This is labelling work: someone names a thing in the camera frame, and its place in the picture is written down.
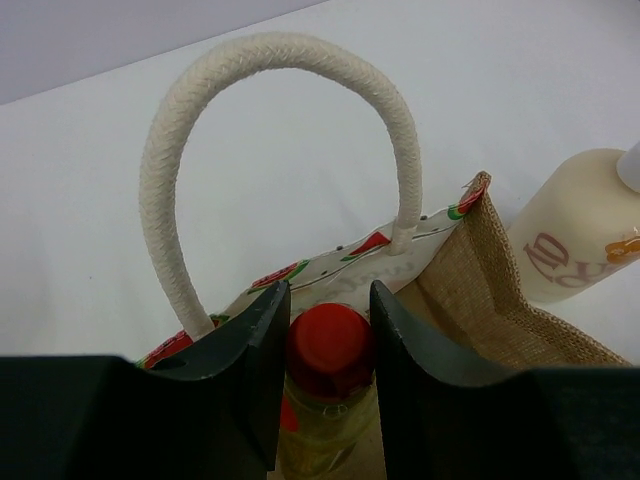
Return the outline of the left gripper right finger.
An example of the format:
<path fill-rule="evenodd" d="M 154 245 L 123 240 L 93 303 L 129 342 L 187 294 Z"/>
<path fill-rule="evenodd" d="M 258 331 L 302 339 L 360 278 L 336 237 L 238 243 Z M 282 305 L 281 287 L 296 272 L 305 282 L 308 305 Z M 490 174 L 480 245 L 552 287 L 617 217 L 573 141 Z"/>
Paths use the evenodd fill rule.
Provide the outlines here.
<path fill-rule="evenodd" d="M 635 479 L 639 372 L 486 360 L 370 288 L 390 479 Z"/>

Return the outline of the cream pump lotion bottle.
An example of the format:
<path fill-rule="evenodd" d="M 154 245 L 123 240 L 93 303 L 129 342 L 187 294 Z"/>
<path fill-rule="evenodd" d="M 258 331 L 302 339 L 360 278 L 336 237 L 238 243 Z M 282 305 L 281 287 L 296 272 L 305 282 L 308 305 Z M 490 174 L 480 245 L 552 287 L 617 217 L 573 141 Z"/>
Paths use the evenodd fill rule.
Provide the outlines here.
<path fill-rule="evenodd" d="M 508 229 L 525 298 L 573 297 L 639 259 L 639 146 L 564 161 Z"/>

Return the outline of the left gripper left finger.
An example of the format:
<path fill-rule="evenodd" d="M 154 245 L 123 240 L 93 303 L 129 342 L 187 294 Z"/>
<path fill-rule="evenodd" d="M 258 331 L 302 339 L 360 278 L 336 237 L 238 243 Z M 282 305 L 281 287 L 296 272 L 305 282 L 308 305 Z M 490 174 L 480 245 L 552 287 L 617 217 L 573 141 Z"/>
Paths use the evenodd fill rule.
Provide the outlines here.
<path fill-rule="evenodd" d="M 263 479 L 275 468 L 290 291 L 150 369 L 116 356 L 1 361 L 5 479 Z"/>

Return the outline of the yellow red-capped bottle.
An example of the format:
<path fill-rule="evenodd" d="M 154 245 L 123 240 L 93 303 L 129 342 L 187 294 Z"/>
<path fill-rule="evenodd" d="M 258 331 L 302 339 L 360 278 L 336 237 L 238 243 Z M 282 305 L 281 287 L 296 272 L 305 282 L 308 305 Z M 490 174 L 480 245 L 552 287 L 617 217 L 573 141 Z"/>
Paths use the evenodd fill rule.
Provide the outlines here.
<path fill-rule="evenodd" d="M 352 454 L 377 415 L 376 345 L 367 318 L 323 303 L 291 323 L 278 461 L 286 479 L 320 479 Z"/>

